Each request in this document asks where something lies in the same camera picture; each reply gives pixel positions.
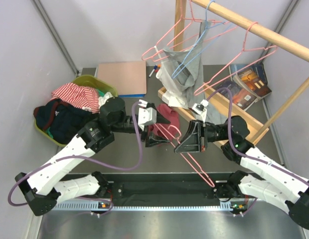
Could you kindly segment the maroon tank top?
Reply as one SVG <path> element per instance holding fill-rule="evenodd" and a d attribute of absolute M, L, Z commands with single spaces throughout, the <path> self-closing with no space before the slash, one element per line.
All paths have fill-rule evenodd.
<path fill-rule="evenodd" d="M 170 124 L 178 128 L 180 130 L 180 121 L 179 114 L 172 108 L 170 108 L 167 104 L 159 104 L 157 107 L 157 111 L 170 121 Z M 179 132 L 174 127 L 169 127 L 169 124 L 162 124 L 162 126 L 169 131 L 173 136 L 178 136 Z M 165 138 L 164 134 L 158 129 L 155 125 L 149 126 L 150 132 L 153 132 L 155 135 Z"/>

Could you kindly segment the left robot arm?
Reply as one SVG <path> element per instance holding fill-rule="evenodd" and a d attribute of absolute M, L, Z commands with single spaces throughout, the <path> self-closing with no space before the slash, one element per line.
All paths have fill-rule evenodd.
<path fill-rule="evenodd" d="M 16 186 L 21 190 L 35 216 L 42 216 L 56 205 L 77 198 L 101 199 L 109 193 L 109 183 L 101 172 L 65 181 L 63 178 L 84 160 L 92 161 L 92 156 L 115 140 L 114 134 L 134 133 L 138 144 L 146 147 L 166 143 L 167 140 L 155 136 L 149 126 L 156 123 L 170 124 L 153 103 L 139 100 L 136 113 L 126 114 L 125 101 L 119 97 L 107 99 L 96 118 L 87 122 L 70 142 L 46 164 L 28 174 L 16 175 Z"/>

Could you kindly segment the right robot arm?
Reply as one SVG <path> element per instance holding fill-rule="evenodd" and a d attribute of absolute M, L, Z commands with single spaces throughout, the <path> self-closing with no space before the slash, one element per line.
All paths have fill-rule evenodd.
<path fill-rule="evenodd" d="M 227 159 L 258 175 L 237 171 L 227 180 L 226 196 L 248 195 L 259 198 L 284 211 L 300 227 L 309 230 L 309 179 L 287 170 L 270 159 L 246 139 L 250 133 L 241 116 L 229 116 L 222 124 L 204 121 L 208 101 L 190 109 L 196 116 L 189 122 L 176 153 L 203 152 L 209 142 L 226 140 L 221 150 Z"/>

